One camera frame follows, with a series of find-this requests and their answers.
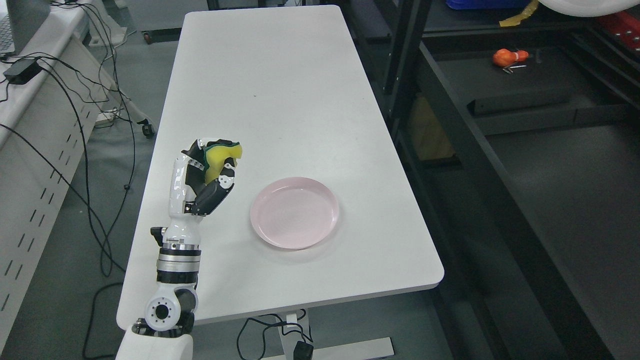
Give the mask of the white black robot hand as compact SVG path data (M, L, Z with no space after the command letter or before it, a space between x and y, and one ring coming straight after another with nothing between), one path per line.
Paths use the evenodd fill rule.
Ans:
M218 178L205 183L203 147L212 141L217 139L195 139L174 160L169 185L170 223L162 235L162 245L165 248L199 245L202 220L212 214L234 188L239 158L235 167L231 166L232 159L228 158Z

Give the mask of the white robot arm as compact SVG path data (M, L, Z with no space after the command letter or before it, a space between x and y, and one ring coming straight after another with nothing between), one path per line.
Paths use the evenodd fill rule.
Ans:
M192 360L196 286L201 265L197 244L172 243L163 239L166 227L153 227L158 244L157 291L119 345L117 360Z

